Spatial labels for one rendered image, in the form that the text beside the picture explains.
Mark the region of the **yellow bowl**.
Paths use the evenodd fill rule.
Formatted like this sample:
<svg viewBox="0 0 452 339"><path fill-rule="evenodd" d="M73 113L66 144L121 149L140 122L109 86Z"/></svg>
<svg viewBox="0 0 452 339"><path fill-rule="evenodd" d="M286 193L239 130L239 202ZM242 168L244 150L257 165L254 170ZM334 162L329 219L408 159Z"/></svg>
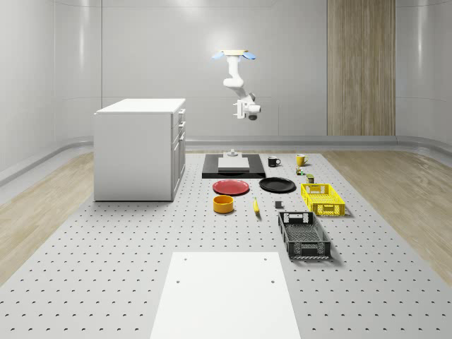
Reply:
<svg viewBox="0 0 452 339"><path fill-rule="evenodd" d="M234 199L228 195L219 195L213 199L213 210L216 213L227 214L234 210Z"/></svg>

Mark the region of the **dark grey basket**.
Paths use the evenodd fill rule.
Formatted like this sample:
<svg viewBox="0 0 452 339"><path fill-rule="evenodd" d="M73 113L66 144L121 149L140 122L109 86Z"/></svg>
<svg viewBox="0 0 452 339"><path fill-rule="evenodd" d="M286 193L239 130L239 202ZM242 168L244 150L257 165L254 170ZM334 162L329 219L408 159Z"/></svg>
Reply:
<svg viewBox="0 0 452 339"><path fill-rule="evenodd" d="M331 256L331 240L313 212L279 212L278 223L289 257Z"/></svg>

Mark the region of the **red plate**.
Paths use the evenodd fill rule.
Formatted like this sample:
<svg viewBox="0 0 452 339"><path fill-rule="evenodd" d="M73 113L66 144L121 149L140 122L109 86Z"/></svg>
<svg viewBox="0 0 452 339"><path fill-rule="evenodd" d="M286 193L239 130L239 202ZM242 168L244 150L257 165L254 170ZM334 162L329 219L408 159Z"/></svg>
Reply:
<svg viewBox="0 0 452 339"><path fill-rule="evenodd" d="M227 196L239 196L249 191L249 185L237 179L224 179L213 184L213 190L217 194Z"/></svg>

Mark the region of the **drone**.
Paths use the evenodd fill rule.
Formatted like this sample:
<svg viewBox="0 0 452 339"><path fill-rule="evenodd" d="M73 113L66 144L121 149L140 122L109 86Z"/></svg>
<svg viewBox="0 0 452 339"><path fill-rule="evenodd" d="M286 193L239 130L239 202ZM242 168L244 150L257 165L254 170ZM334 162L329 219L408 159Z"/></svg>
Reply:
<svg viewBox="0 0 452 339"><path fill-rule="evenodd" d="M219 52L215 53L212 58L213 59L219 59L223 56L227 57L244 57L246 59L255 59L256 56L249 52L246 49L234 49L234 50L220 50Z"/></svg>

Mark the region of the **white cabinet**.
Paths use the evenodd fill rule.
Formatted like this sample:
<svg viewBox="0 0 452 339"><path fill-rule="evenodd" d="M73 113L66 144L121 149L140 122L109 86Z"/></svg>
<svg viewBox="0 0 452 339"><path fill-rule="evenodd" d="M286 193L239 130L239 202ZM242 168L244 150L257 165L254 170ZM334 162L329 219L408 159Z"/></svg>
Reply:
<svg viewBox="0 0 452 339"><path fill-rule="evenodd" d="M125 99L94 115L94 199L173 201L185 170L184 98Z"/></svg>

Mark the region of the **black stove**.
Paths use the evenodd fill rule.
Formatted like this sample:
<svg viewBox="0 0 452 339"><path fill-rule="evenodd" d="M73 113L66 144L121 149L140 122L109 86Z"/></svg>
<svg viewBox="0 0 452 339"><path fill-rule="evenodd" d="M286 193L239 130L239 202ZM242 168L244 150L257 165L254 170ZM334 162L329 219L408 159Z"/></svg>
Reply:
<svg viewBox="0 0 452 339"><path fill-rule="evenodd" d="M207 154L204 160L203 179L263 179L266 173L258 154L224 152Z"/></svg>

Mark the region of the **black plate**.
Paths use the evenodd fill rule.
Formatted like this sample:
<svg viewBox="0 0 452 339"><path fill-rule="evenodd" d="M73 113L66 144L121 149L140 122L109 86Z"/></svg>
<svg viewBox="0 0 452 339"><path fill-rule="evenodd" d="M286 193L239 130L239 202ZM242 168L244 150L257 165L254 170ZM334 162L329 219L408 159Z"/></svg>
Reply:
<svg viewBox="0 0 452 339"><path fill-rule="evenodd" d="M293 181L282 177L267 177L259 182L259 186L271 193L285 194L296 190L296 185Z"/></svg>

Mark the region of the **yellow basket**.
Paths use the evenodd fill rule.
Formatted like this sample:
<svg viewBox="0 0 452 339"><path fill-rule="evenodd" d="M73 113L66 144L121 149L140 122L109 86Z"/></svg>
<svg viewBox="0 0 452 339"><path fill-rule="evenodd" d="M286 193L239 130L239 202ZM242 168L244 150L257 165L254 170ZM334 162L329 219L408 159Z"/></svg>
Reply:
<svg viewBox="0 0 452 339"><path fill-rule="evenodd" d="M317 215L344 215L345 202L330 184L302 184L301 195Z"/></svg>

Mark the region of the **white board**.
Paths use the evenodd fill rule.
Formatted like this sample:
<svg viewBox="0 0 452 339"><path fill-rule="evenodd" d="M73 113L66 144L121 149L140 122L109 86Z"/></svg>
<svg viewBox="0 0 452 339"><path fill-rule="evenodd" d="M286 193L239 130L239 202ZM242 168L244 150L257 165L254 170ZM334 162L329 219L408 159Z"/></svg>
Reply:
<svg viewBox="0 0 452 339"><path fill-rule="evenodd" d="M150 339L300 339L278 253L173 253Z"/></svg>

